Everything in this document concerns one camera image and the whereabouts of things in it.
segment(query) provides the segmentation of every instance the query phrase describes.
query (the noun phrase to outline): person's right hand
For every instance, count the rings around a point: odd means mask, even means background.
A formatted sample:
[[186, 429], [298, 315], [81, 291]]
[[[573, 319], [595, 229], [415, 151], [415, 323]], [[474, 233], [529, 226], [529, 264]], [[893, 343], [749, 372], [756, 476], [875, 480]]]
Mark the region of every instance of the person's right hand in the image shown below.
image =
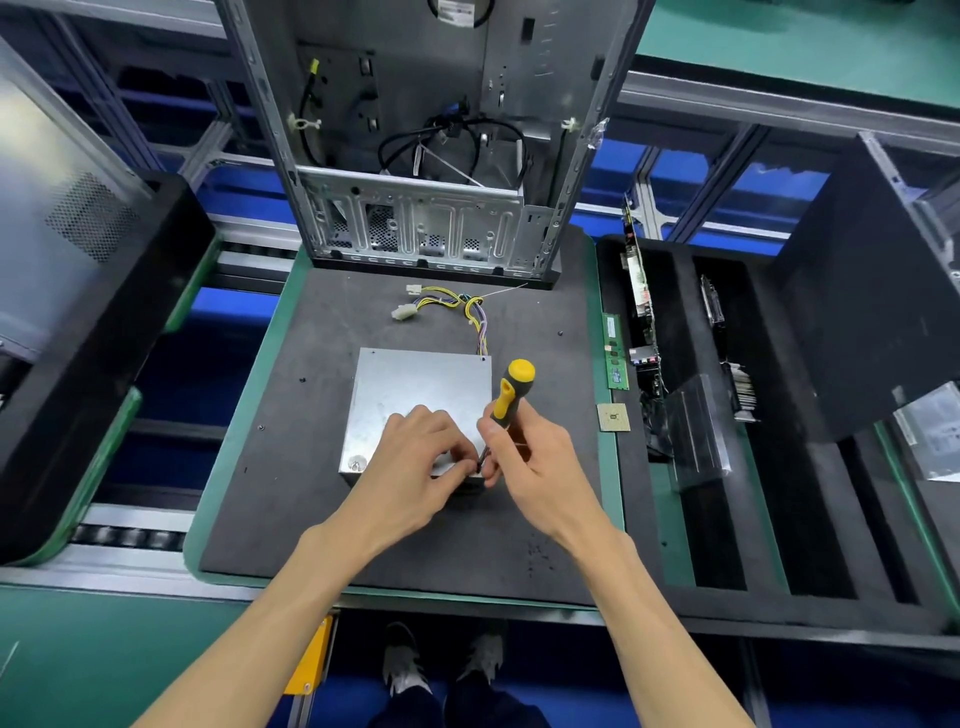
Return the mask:
[[477, 429], [491, 450], [483, 468], [487, 484], [492, 485], [502, 470], [510, 495], [535, 528], [571, 550], [585, 528], [610, 523], [580, 467], [570, 434], [541, 417], [526, 399], [520, 400], [511, 430], [526, 441], [529, 460], [489, 412], [477, 422]]

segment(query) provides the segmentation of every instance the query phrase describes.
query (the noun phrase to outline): forearm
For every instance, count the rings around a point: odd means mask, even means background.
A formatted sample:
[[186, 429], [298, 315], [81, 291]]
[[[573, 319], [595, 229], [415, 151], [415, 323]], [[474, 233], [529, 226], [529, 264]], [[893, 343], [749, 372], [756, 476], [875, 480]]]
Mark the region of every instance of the forearm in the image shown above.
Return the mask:
[[751, 725], [660, 594], [630, 537], [598, 519], [569, 548], [610, 630], [644, 726]]
[[262, 728], [337, 596], [366, 563], [335, 519], [308, 530], [290, 560], [137, 722], [137, 728]]

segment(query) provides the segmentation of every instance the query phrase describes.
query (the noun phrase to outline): white molex connector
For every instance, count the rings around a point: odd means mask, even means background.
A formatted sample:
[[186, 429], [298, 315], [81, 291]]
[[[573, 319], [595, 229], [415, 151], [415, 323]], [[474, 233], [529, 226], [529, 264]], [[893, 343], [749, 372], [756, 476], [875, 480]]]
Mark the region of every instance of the white molex connector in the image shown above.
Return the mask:
[[405, 303], [397, 306], [390, 314], [395, 321], [404, 321], [411, 316], [417, 315], [417, 305], [415, 303]]

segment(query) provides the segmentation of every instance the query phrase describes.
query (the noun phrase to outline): person's left hand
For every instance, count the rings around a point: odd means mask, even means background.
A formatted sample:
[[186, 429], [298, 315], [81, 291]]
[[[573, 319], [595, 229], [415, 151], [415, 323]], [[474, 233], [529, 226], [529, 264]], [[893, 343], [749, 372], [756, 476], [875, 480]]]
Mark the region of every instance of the person's left hand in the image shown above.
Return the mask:
[[[454, 464], [431, 477], [434, 461], [449, 452]], [[426, 526], [471, 473], [479, 457], [473, 443], [443, 410], [422, 404], [387, 420], [370, 464], [332, 520], [346, 525], [372, 559]]]

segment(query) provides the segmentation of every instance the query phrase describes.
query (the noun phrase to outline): yellow screwdriver handle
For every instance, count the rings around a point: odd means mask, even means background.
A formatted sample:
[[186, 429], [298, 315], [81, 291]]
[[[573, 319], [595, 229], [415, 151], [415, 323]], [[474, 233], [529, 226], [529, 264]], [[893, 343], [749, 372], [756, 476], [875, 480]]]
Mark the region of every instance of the yellow screwdriver handle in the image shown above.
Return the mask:
[[493, 404], [493, 421], [501, 427], [509, 427], [516, 416], [520, 399], [526, 397], [534, 386], [537, 370], [526, 359], [514, 359], [500, 379], [500, 393]]

